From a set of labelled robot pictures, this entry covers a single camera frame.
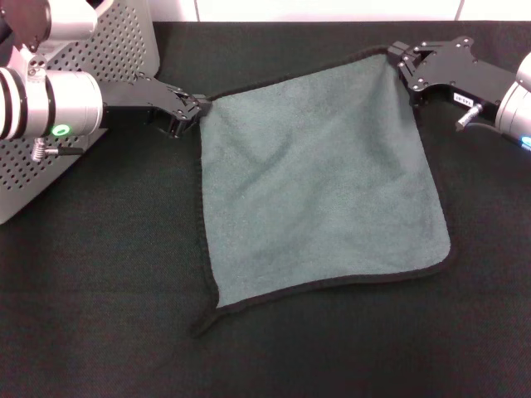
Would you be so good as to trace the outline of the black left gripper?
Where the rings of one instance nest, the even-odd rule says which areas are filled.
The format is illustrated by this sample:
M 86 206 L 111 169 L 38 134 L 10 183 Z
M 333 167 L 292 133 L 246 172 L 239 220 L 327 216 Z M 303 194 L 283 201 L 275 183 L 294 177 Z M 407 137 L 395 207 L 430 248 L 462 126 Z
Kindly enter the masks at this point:
M 211 110 L 205 95 L 140 74 L 133 81 L 100 82 L 102 129 L 154 126 L 169 137 L 183 134 L 183 123 L 200 119 Z

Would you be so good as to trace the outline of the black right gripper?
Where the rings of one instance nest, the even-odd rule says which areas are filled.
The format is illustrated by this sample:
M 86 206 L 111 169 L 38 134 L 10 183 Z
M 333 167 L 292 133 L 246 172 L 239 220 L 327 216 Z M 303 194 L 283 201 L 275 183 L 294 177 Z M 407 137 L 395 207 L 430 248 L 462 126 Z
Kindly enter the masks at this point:
M 415 46 L 395 41 L 387 48 L 387 59 L 398 63 L 414 105 L 438 99 L 463 109 L 480 104 L 480 117 L 495 119 L 515 74 L 478 59 L 471 51 L 473 44 L 467 36 Z

